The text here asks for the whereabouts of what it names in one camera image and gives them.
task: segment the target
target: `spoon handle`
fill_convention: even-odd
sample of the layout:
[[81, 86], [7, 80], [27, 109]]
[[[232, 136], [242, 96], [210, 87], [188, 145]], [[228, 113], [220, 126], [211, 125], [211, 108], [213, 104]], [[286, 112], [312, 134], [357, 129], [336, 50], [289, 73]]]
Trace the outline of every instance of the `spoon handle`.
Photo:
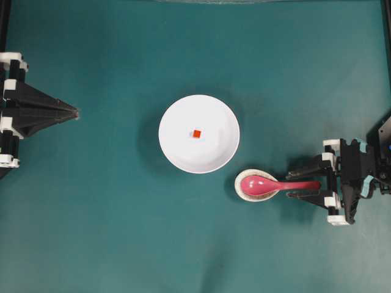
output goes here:
[[321, 184], [319, 181], [304, 181], [304, 182], [279, 182], [280, 190], [288, 189], [319, 189]]

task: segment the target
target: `small red block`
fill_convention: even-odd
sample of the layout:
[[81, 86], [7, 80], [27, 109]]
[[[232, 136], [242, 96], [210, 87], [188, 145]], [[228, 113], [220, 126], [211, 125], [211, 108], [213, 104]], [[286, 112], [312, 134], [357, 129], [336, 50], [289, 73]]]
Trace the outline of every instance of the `small red block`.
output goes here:
[[201, 131], [199, 131], [199, 130], [193, 131], [193, 137], [195, 137], [196, 139], [199, 139], [201, 137]]

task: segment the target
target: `pink spoon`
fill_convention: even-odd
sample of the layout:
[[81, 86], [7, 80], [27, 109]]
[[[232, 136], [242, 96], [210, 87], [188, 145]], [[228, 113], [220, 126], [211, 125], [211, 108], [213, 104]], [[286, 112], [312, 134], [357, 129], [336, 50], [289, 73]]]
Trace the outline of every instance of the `pink spoon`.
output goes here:
[[319, 189], [320, 186], [321, 184], [319, 181], [278, 182], [258, 175], [245, 177], [240, 182], [240, 187], [245, 194], [257, 197], [274, 191], [288, 189]]

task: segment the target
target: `green tabletop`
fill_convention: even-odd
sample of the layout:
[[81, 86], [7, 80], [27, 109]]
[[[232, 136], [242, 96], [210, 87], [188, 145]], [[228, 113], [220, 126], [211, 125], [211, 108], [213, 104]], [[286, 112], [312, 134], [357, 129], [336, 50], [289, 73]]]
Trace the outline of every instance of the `green tabletop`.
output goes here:
[[[380, 1], [249, 5], [15, 0], [7, 50], [26, 82], [81, 111], [21, 142], [0, 182], [0, 292], [389, 292], [391, 197], [357, 223], [235, 176], [281, 178], [322, 140], [365, 138], [391, 108]], [[164, 157], [159, 120], [186, 95], [238, 117], [206, 175]]]

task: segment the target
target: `robotic arm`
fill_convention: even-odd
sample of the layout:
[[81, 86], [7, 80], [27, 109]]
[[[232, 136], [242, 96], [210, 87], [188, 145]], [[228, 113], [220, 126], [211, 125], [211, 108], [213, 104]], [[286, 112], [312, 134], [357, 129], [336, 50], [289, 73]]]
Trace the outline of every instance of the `robotic arm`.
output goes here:
[[[323, 176], [327, 189], [291, 192], [288, 196], [327, 209], [327, 221], [332, 225], [352, 225], [359, 200], [371, 198], [376, 188], [382, 194], [391, 194], [391, 135], [383, 135], [388, 131], [391, 134], [391, 118], [378, 131], [378, 151], [360, 139], [350, 145], [344, 139], [323, 141], [324, 152], [305, 166], [289, 171], [287, 179]], [[337, 178], [342, 197], [338, 195]]]
[[27, 85], [29, 65], [22, 54], [5, 52], [10, 6], [0, 0], [0, 179], [19, 167], [20, 140], [78, 117], [76, 108]]

